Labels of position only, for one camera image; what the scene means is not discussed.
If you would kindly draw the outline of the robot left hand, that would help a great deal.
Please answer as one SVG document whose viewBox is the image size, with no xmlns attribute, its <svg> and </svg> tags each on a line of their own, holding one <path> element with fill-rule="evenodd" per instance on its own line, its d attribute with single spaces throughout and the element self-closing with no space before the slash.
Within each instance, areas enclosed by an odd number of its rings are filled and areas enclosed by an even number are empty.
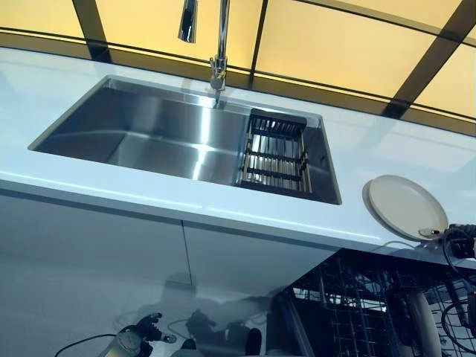
<svg viewBox="0 0 476 357">
<path fill-rule="evenodd" d="M 162 318 L 160 312 L 149 314 L 137 322 L 138 333 L 145 341 L 161 341 L 167 344 L 174 344 L 177 337 L 173 334 L 162 332 L 158 328 L 158 322 Z"/>
</svg>

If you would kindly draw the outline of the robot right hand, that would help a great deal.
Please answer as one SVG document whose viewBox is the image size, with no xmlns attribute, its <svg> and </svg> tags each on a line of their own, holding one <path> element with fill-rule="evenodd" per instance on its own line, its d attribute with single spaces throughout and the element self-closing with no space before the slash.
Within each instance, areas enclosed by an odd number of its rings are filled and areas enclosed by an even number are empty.
<svg viewBox="0 0 476 357">
<path fill-rule="evenodd" d="M 457 259 L 475 258 L 475 225 L 450 224 L 447 228 L 422 228 L 420 236 L 436 238 L 443 253 Z"/>
</svg>

